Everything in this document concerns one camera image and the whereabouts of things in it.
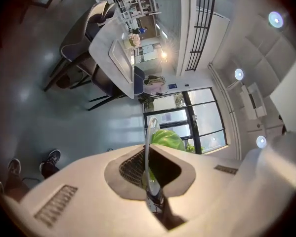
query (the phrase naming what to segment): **person's leg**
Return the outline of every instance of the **person's leg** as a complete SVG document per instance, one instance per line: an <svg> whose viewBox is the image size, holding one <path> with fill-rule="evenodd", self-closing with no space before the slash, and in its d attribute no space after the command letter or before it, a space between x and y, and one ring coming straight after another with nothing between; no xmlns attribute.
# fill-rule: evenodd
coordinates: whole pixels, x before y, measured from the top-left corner
<svg viewBox="0 0 296 237"><path fill-rule="evenodd" d="M40 172L43 175L45 179L52 176L56 172L59 171L59 169L55 166L57 162L60 160L61 152L60 150L53 150L49 155L47 160L43 161L40 166Z"/></svg>
<svg viewBox="0 0 296 237"><path fill-rule="evenodd" d="M21 165L18 159L14 158L8 163L8 176L3 191L7 196L15 199L17 202L30 190L20 179L20 170Z"/></svg>

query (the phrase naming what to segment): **sneaker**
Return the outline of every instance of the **sneaker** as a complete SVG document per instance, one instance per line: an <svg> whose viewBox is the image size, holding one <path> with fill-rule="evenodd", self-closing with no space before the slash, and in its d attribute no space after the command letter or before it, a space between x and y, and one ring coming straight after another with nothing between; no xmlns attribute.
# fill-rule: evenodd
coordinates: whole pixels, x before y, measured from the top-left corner
<svg viewBox="0 0 296 237"><path fill-rule="evenodd" d="M40 170L40 172L42 171L42 166L43 166L46 162L48 162L48 163L50 163L50 164L52 164L52 165L56 165L57 162L60 160L60 157L61 157L61 152L60 152L60 150L58 150L58 149L53 150L53 151L48 155L47 160L43 161L43 162L40 164L40 166L39 166L39 170Z"/></svg>
<svg viewBox="0 0 296 237"><path fill-rule="evenodd" d="M8 163L7 169L9 174L14 174L19 176L20 170L21 170L19 159L16 159L16 158L11 159Z"/></svg>
<svg viewBox="0 0 296 237"><path fill-rule="evenodd" d="M0 182L0 193L4 194L4 185Z"/></svg>

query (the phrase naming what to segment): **black mesh grille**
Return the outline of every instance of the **black mesh grille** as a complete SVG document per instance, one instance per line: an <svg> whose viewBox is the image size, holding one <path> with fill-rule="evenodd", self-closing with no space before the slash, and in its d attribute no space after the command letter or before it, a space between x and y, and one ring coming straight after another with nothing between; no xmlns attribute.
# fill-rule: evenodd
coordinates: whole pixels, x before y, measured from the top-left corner
<svg viewBox="0 0 296 237"><path fill-rule="evenodd" d="M119 166L120 175L128 182L142 188L142 174L144 172L144 150L124 161Z"/></svg>
<svg viewBox="0 0 296 237"><path fill-rule="evenodd" d="M63 210L67 207L78 188L64 185L36 214L35 218L49 228L61 216Z"/></svg>

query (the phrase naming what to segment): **lamp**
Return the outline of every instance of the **lamp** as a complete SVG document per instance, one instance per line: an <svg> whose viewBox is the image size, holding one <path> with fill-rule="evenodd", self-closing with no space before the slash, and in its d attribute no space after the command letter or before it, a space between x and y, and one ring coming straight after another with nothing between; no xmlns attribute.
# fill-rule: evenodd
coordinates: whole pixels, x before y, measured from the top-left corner
<svg viewBox="0 0 296 237"><path fill-rule="evenodd" d="M235 78L237 80L234 83L230 84L227 87L227 90L233 89L239 82L241 82L241 80L243 79L244 76L245 76L245 73L243 73L242 69L236 69L235 70Z"/></svg>
<svg viewBox="0 0 296 237"><path fill-rule="evenodd" d="M276 11L272 11L268 15L268 21L270 22L271 26L273 26L275 28L281 28L284 24L283 17L281 16L280 13L278 13Z"/></svg>
<svg viewBox="0 0 296 237"><path fill-rule="evenodd" d="M258 136L256 139L256 144L259 148L265 148L266 147L266 138L262 135Z"/></svg>

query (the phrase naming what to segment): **ceiling light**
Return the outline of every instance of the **ceiling light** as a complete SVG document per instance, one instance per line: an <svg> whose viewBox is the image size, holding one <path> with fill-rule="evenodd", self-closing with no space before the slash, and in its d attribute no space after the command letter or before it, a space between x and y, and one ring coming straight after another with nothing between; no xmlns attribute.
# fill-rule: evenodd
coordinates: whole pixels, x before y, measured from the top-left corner
<svg viewBox="0 0 296 237"><path fill-rule="evenodd" d="M244 77L244 75L245 75L245 74L243 73L242 69L236 69L236 71L235 71L235 78L236 78L238 81L242 80L243 77Z"/></svg>
<svg viewBox="0 0 296 237"><path fill-rule="evenodd" d="M168 38L165 32L162 31L162 34L164 35L164 37Z"/></svg>
<svg viewBox="0 0 296 237"><path fill-rule="evenodd" d="M265 148L266 147L266 138L264 136L258 136L258 138L256 139L256 144L259 148Z"/></svg>
<svg viewBox="0 0 296 237"><path fill-rule="evenodd" d="M283 20L282 16L276 11L272 11L268 15L268 21L275 28L281 28L284 24L284 20Z"/></svg>

